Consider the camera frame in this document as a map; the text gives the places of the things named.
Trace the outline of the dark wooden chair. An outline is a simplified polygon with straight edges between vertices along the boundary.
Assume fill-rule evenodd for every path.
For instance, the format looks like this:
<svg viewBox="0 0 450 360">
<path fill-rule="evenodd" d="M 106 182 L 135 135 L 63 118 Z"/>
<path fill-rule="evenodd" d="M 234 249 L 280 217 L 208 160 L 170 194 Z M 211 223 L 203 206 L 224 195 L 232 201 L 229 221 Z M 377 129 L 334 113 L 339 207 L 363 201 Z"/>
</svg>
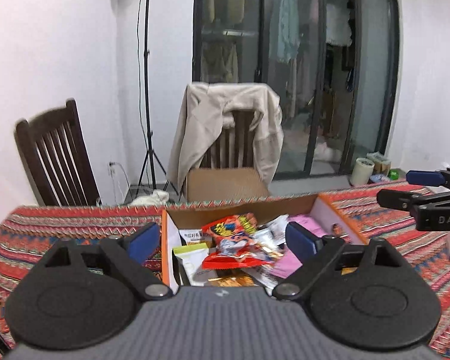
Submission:
<svg viewBox="0 0 450 360">
<path fill-rule="evenodd" d="M 17 149 L 44 206 L 97 206 L 101 197 L 83 139 L 76 101 L 21 119 Z"/>
</svg>

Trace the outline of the yellow chips snack bag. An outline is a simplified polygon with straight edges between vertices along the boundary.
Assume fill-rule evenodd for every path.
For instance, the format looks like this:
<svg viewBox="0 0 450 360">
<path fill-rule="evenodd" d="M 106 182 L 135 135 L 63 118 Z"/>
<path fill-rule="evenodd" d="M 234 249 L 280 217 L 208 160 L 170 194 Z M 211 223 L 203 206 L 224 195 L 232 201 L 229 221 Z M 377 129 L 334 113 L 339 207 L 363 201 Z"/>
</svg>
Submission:
<svg viewBox="0 0 450 360">
<path fill-rule="evenodd" d="M 254 279 L 244 273 L 237 272 L 231 275 L 224 275 L 217 278 L 207 280 L 205 283 L 207 286 L 212 287 L 254 287 L 256 286 Z"/>
</svg>

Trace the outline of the beige jacket on chair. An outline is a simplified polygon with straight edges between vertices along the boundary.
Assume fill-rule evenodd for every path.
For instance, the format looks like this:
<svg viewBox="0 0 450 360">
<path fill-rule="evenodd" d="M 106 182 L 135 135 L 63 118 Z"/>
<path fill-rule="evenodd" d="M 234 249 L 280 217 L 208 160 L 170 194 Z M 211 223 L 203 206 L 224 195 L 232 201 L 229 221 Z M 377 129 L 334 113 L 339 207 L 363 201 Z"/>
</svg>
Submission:
<svg viewBox="0 0 450 360">
<path fill-rule="evenodd" d="M 199 167 L 224 128 L 234 128 L 235 111 L 251 111 L 249 130 L 253 167 L 268 185 L 276 173 L 284 142 L 281 127 L 280 97 L 263 83 L 194 82 L 187 85 L 178 115 L 178 124 L 170 152 L 167 180 L 178 189 L 184 186 L 190 170 Z"/>
</svg>

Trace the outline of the wooden chair with cushion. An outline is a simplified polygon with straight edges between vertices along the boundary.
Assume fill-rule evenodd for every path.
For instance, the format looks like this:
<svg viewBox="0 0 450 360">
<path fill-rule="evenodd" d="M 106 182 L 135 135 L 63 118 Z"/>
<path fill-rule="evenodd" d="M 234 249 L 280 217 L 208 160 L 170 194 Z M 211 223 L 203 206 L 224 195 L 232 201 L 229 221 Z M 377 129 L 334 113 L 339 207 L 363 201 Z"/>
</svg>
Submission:
<svg viewBox="0 0 450 360">
<path fill-rule="evenodd" d="M 232 124 L 223 128 L 205 152 L 199 167 L 187 174 L 185 197 L 190 202 L 235 201 L 269 197 L 254 168 L 252 111 L 233 111 Z"/>
</svg>

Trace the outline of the black framed glass door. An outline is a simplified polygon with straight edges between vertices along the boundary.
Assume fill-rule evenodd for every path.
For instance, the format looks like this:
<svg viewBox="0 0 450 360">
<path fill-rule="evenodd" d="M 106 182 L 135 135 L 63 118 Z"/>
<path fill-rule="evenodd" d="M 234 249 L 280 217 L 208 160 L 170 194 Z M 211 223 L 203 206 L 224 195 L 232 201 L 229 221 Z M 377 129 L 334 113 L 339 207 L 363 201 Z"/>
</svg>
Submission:
<svg viewBox="0 0 450 360">
<path fill-rule="evenodd" d="M 277 180 L 346 175 L 386 150 L 399 41 L 398 0 L 194 0 L 193 80 L 277 93 Z"/>
</svg>

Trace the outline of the white cloth on floor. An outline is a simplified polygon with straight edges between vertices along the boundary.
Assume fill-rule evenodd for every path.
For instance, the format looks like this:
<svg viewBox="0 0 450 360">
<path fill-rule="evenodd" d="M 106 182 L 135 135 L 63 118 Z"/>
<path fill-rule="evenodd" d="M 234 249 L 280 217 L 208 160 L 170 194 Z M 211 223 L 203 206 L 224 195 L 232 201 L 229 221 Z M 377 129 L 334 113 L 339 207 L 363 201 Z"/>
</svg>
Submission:
<svg viewBox="0 0 450 360">
<path fill-rule="evenodd" d="M 166 191 L 154 189 L 151 194 L 140 195 L 133 199 L 129 206 L 163 206 L 170 200 L 170 194 Z"/>
</svg>

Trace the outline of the pink snack bag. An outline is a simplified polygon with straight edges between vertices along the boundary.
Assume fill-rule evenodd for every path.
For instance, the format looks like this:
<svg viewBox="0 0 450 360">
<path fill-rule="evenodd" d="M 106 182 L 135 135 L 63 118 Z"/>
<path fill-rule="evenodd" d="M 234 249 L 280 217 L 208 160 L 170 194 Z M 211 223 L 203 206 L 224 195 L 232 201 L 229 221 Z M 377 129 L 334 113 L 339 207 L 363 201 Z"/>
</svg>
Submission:
<svg viewBox="0 0 450 360">
<path fill-rule="evenodd" d="M 283 258 L 273 265 L 272 275 L 280 279 L 289 277 L 304 261 L 320 251 L 321 238 L 326 235 L 319 222 L 308 214 L 289 215 Z"/>
</svg>

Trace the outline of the red snack bag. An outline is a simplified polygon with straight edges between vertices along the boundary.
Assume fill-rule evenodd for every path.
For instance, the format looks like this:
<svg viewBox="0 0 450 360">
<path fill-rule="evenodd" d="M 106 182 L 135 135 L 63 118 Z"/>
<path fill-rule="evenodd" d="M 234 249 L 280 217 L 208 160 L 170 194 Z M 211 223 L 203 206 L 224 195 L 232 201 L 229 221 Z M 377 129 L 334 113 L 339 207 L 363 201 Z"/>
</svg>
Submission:
<svg viewBox="0 0 450 360">
<path fill-rule="evenodd" d="M 241 269 L 250 267 L 260 267 L 265 265 L 272 265 L 283 258 L 283 253 L 272 252 L 249 252 L 245 251 L 239 255 L 227 255 L 215 251 L 208 255 L 201 267 L 204 270 L 227 270 L 227 269 Z"/>
</svg>

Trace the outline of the white green snack bag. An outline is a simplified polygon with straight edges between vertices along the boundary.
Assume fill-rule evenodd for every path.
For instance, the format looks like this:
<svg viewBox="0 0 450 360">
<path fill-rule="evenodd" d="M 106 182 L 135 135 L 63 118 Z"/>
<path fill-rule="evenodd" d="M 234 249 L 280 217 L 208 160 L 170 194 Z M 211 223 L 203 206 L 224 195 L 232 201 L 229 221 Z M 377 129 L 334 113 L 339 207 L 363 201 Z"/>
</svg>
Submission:
<svg viewBox="0 0 450 360">
<path fill-rule="evenodd" d="M 206 243 L 188 244 L 172 249 L 174 256 L 182 263 L 191 286 L 204 286 L 209 274 L 202 269 L 202 263 L 209 255 Z"/>
</svg>

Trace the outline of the white cylindrical bin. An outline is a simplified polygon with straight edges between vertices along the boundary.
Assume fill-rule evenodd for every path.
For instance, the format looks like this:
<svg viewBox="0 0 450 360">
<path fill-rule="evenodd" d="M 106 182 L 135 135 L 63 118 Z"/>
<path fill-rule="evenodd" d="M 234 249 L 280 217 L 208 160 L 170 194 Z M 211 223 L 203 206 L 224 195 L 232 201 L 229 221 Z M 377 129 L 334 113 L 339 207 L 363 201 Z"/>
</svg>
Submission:
<svg viewBox="0 0 450 360">
<path fill-rule="evenodd" d="M 357 158 L 349 182 L 352 186 L 362 186 L 368 183 L 375 168 L 375 163 L 368 158 Z"/>
</svg>

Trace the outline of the red patterned tablecloth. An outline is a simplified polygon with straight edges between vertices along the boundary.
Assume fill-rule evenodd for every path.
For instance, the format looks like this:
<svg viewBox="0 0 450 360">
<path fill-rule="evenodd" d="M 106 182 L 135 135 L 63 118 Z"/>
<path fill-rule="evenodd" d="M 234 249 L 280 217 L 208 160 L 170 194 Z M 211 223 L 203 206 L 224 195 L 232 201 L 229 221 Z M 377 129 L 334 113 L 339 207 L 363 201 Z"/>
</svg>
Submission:
<svg viewBox="0 0 450 360">
<path fill-rule="evenodd" d="M 199 219 L 211 222 L 227 208 L 243 209 L 256 217 L 274 219 L 283 213 L 309 215 L 324 230 L 338 224 L 348 242 L 366 243 L 383 237 L 425 279 L 440 299 L 442 315 L 430 343 L 450 359 L 450 259 L 446 232 L 419 232 L 403 211 L 382 208 L 376 201 L 381 185 L 327 191 L 297 197 L 269 197 L 236 202 L 181 203 L 176 205 L 98 207 L 20 206 L 0 224 L 0 343 L 14 347 L 5 322 L 5 301 L 19 281 L 59 239 L 95 244 L 111 235 L 128 236 L 150 222 L 171 232 L 169 219 L 193 227 Z"/>
</svg>

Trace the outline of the colourful round snack bag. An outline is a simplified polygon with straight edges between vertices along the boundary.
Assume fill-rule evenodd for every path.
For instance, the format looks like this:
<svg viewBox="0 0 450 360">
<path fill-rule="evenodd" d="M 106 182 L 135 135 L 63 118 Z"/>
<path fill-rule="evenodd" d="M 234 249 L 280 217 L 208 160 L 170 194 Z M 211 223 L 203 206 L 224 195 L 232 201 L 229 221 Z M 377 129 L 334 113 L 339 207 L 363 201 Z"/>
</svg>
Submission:
<svg viewBox="0 0 450 360">
<path fill-rule="evenodd" d="M 212 238 L 216 251 L 223 254 L 265 252 L 253 239 L 257 231 L 257 219 L 252 213 L 229 215 L 207 223 L 201 230 Z"/>
</svg>

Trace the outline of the black light tripod stand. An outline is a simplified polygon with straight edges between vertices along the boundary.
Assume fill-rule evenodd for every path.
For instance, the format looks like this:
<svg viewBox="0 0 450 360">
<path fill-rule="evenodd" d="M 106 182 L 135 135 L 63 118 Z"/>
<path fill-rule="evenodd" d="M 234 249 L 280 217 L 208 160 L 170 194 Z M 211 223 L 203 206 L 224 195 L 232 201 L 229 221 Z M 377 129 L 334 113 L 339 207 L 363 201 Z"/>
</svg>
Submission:
<svg viewBox="0 0 450 360">
<path fill-rule="evenodd" d="M 144 178 L 149 189 L 158 189 L 156 165 L 166 176 L 167 171 L 153 148 L 153 130 L 149 99 L 149 11 L 151 0 L 138 0 L 136 14 L 136 56 L 138 68 L 138 107 L 139 126 L 145 144 L 145 156 L 142 161 L 136 187 L 136 196 L 144 188 Z"/>
</svg>

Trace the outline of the white silver snack bag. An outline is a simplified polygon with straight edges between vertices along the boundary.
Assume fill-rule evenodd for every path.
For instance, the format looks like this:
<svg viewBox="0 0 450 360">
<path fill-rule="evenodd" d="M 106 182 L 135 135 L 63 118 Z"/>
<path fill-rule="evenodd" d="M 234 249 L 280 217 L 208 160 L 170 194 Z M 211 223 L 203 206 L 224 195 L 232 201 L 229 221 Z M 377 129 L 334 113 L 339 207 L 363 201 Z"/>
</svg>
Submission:
<svg viewBox="0 0 450 360">
<path fill-rule="evenodd" d="M 257 228 L 253 235 L 255 242 L 269 255 L 280 256 L 284 250 L 285 231 L 289 216 L 282 214 Z"/>
</svg>

